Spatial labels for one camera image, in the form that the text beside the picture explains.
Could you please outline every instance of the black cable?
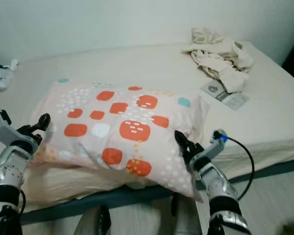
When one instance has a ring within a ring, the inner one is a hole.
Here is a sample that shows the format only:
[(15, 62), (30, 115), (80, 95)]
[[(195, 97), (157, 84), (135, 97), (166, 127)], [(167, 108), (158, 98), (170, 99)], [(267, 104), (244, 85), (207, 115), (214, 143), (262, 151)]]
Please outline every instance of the black cable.
[(25, 209), (25, 205), (26, 205), (26, 197), (25, 197), (25, 193), (23, 192), (23, 190), (21, 190), (21, 195), (22, 195), (23, 203), (22, 203), (21, 211), (19, 213), (19, 217), (21, 217), (21, 215), (23, 214), (24, 209)]
[(253, 160), (253, 157), (251, 155), (251, 153), (249, 152), (249, 150), (240, 142), (238, 142), (237, 140), (227, 136), (227, 138), (235, 143), (237, 143), (240, 147), (242, 147), (246, 153), (248, 154), (249, 156), (249, 159), (250, 159), (250, 163), (251, 163), (251, 173), (250, 173), (250, 177), (249, 177), (249, 181), (248, 181), (248, 184), (246, 185), (246, 188), (244, 189), (244, 191), (242, 192), (242, 194), (237, 198), (238, 201), (241, 200), (242, 197), (244, 197), (244, 195), (247, 193), (247, 191), (249, 190), (249, 187), (251, 185), (251, 183), (253, 182), (253, 179), (254, 179), (254, 176), (255, 176), (255, 163), (254, 163), (254, 160)]

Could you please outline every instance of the bed frame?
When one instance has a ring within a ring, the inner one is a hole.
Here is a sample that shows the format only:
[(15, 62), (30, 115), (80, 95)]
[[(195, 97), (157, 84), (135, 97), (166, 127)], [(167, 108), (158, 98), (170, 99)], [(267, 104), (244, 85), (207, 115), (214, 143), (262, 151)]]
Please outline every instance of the bed frame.
[[(255, 178), (263, 178), (292, 171), (294, 171), (294, 160), (286, 163), (275, 164), (256, 171)], [(247, 174), (231, 179), (230, 182), (237, 183), (246, 181), (248, 178), (249, 175)], [(83, 214), (90, 208), (101, 205), (105, 205), (108, 208), (115, 208), (169, 197), (172, 195), (173, 191), (159, 185), (146, 187), (144, 189), (131, 189), (123, 186), (108, 192), (94, 193), (79, 200), (75, 199), (53, 207), (24, 213), (21, 217), (21, 224), (25, 225), (79, 215)]]

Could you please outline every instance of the blue dot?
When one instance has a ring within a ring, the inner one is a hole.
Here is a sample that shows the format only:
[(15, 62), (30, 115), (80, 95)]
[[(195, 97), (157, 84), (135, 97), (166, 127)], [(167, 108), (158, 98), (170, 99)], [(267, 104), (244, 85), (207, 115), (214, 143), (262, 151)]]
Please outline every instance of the blue dot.
[(59, 79), (58, 82), (60, 83), (65, 83), (68, 82), (69, 80), (67, 78)]
[(190, 100), (189, 100), (189, 99), (186, 99), (186, 98), (183, 98), (183, 97), (180, 97), (180, 98), (178, 99), (178, 104), (179, 104), (179, 105), (183, 105), (183, 106), (188, 107), (188, 108), (191, 107), (191, 102), (190, 102)]

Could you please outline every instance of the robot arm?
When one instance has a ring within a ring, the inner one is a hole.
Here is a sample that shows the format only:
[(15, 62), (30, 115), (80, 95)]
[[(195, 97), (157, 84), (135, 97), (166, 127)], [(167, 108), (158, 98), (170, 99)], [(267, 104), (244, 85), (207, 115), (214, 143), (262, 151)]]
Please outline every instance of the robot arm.
[(226, 141), (223, 130), (215, 131), (204, 150), (198, 143), (189, 141), (183, 133), (175, 131), (186, 165), (195, 171), (209, 196), (210, 221), (208, 235), (250, 235), (247, 222), (242, 217), (237, 192), (223, 172), (211, 160), (223, 149)]
[(7, 146), (0, 154), (0, 235), (22, 234), (18, 204), (23, 175), (42, 141), (40, 135), (32, 132), (45, 131), (49, 123), (49, 114), (44, 114), (37, 124), (14, 130), (6, 111), (0, 110), (0, 142)]

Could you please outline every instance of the pillowcase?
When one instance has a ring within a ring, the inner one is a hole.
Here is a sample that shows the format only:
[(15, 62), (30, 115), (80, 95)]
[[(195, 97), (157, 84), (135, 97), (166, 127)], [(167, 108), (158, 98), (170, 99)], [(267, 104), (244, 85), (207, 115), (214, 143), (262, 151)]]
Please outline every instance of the pillowcase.
[(198, 198), (174, 131), (200, 141), (207, 112), (197, 94), (61, 79), (32, 116), (51, 124), (31, 165), (119, 170)]

